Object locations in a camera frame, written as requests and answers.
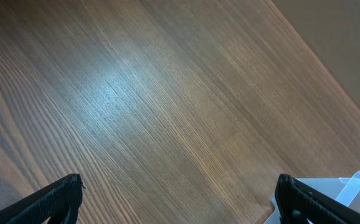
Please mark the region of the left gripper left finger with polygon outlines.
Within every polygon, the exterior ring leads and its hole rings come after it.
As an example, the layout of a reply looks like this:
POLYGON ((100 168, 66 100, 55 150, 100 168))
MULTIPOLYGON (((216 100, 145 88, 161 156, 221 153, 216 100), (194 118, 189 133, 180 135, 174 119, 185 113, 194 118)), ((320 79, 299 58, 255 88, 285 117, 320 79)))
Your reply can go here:
POLYGON ((0 224, 75 224, 83 199, 80 174, 69 174, 0 210, 0 224))

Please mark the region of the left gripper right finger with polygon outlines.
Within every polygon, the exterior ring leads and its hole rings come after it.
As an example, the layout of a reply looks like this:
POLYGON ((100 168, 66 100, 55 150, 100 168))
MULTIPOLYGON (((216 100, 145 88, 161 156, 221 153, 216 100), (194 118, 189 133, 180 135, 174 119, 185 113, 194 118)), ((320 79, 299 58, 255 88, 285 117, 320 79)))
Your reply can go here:
POLYGON ((360 223, 360 213, 288 174, 279 175, 274 196, 281 224, 360 223))

